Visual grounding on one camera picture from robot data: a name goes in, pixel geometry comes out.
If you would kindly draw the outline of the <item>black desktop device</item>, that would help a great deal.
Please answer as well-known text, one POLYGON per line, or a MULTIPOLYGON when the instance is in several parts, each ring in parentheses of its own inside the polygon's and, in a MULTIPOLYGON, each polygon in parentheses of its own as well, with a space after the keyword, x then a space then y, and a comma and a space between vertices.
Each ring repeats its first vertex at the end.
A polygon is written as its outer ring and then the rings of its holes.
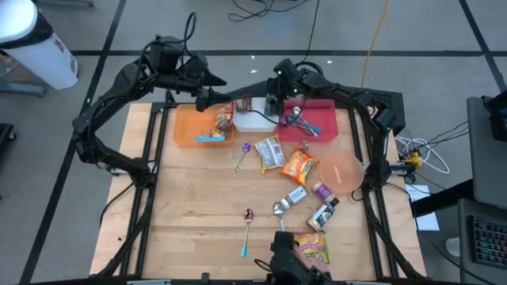
POLYGON ((507 142, 507 89, 496 97, 482 96, 482 103, 490 113, 490 123, 494 138, 507 142))

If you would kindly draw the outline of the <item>orange ramen packet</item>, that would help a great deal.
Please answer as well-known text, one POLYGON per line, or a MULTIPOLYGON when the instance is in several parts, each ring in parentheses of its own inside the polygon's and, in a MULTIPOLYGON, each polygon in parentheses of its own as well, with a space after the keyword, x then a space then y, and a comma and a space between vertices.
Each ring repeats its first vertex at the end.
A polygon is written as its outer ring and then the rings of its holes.
POLYGON ((280 171, 302 186, 307 184, 309 176, 318 164, 318 161, 309 154, 309 149, 308 141, 301 142, 280 171))

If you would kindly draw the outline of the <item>black keyboard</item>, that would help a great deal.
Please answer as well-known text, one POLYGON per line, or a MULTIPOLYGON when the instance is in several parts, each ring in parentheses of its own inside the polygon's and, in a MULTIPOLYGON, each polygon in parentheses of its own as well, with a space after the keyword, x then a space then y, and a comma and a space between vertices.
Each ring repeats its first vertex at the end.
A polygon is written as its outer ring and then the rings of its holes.
POLYGON ((468 216, 471 259, 478 264, 507 269, 507 226, 468 216))

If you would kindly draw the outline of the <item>teal silicone spoon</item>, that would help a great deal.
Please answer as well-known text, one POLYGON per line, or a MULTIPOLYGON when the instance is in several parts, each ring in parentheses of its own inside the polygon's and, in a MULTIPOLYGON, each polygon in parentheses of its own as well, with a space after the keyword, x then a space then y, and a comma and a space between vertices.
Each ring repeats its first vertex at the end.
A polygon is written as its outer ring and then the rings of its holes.
POLYGON ((306 120, 304 120, 302 117, 298 117, 296 119, 287 118, 286 122, 287 122, 288 126, 295 127, 297 129, 299 129, 306 136, 319 137, 322 133, 322 129, 320 127, 316 127, 314 125, 311 125, 306 120))

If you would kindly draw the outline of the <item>grey stand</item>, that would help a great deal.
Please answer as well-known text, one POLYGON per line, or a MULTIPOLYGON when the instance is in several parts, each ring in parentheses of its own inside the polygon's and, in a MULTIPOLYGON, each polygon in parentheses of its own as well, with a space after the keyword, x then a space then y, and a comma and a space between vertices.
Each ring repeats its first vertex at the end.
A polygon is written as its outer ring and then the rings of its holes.
POLYGON ((38 85, 6 82, 0 79, 0 93, 21 93, 43 97, 46 89, 38 85))
POLYGON ((94 0, 32 0, 37 4, 88 5, 95 7, 94 0))

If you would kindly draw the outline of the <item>red plastic bin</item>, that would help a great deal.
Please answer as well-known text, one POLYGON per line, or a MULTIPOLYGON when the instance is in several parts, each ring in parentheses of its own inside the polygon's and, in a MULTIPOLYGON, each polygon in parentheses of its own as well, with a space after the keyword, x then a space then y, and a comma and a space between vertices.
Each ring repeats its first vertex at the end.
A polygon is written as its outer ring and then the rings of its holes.
POLYGON ((290 99, 284 102, 284 111, 276 129, 278 137, 284 142, 329 142, 337 137, 338 127, 335 113, 335 104, 326 99, 290 99), (319 137, 306 136, 299 129, 283 123, 283 117, 292 116, 292 109, 298 106, 303 111, 302 117, 311 125, 320 127, 322 133, 319 137))

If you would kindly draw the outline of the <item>white plastic bin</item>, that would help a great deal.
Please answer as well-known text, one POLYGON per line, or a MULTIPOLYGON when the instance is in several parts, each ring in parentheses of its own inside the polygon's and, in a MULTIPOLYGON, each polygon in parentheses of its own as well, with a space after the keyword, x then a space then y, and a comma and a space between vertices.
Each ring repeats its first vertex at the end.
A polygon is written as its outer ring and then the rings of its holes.
POLYGON ((244 133, 269 133, 278 127, 278 116, 265 114, 265 97, 252 98, 252 109, 247 114, 234 111, 233 124, 244 133))

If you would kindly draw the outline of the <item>white label spice jar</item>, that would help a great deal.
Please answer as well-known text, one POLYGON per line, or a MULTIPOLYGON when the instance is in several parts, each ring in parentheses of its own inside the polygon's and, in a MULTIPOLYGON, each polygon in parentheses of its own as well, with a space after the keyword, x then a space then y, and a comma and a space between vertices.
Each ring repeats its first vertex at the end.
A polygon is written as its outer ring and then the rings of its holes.
POLYGON ((296 205, 298 202, 303 200, 308 195, 307 190, 303 186, 289 192, 281 201, 283 209, 289 210, 291 207, 296 205))

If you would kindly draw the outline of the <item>white trash can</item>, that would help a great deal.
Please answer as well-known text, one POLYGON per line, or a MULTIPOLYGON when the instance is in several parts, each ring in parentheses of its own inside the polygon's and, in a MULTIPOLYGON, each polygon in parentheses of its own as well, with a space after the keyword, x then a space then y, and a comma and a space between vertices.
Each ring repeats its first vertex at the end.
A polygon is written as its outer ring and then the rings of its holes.
POLYGON ((0 0, 0 50, 47 85, 78 82, 78 62, 31 0, 0 0))

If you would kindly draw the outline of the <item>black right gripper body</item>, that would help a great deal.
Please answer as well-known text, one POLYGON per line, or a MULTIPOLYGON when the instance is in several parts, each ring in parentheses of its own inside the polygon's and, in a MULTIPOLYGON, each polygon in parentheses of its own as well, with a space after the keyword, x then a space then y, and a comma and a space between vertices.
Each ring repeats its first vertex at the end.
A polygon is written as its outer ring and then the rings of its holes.
POLYGON ((268 78, 265 81, 266 97, 276 99, 288 99, 291 96, 292 87, 290 82, 281 78, 268 78))

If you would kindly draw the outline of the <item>white paper sheet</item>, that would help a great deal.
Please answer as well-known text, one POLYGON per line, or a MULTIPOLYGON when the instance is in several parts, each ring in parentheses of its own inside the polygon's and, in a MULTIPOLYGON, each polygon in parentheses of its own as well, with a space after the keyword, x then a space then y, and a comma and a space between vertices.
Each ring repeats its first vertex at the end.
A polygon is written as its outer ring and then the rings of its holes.
MULTIPOLYGON (((410 201, 416 202, 418 200, 421 200, 423 198, 429 197, 430 192, 427 185, 421 185, 421 184, 407 184, 406 190, 408 191, 410 195, 410 201)), ((420 217, 417 217, 415 219, 416 226, 419 230, 422 231, 439 231, 439 223, 437 221, 436 214, 434 212, 422 215, 420 217)))

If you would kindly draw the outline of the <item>purple label spice jar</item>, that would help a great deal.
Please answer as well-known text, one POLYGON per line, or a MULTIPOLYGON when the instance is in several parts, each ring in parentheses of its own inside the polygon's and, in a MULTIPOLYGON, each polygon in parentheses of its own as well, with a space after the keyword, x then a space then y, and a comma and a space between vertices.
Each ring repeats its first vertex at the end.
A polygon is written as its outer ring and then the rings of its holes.
POLYGON ((321 181, 317 181, 312 190, 325 203, 333 203, 337 199, 321 181))

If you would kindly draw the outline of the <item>yellow and green ramen packet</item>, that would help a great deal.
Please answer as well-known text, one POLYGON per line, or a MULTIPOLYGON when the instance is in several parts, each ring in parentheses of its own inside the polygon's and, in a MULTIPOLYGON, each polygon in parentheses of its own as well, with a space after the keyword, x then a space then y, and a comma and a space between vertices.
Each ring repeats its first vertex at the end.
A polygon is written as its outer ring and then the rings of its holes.
POLYGON ((295 243, 302 254, 309 259, 318 259, 325 264, 330 263, 329 250, 324 232, 293 232, 295 243))

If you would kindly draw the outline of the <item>red and white ramen packet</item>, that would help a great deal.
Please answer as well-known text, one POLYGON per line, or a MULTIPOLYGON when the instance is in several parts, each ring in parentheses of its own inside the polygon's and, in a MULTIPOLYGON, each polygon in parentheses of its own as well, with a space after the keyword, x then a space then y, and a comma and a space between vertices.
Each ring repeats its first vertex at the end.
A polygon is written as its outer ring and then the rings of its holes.
POLYGON ((215 128, 220 131, 225 131, 232 124, 234 116, 234 103, 225 104, 220 107, 215 117, 215 128))

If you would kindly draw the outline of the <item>black cap spice jar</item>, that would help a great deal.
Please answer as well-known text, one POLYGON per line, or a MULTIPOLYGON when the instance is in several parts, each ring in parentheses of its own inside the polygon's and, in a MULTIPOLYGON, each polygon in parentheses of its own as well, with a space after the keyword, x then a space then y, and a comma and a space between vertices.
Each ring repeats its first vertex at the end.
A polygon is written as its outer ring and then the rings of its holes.
POLYGON ((323 231, 326 225, 334 214, 335 207, 339 204, 339 200, 334 198, 330 202, 324 202, 320 208, 313 212, 313 214, 306 221, 307 226, 314 232, 323 231))

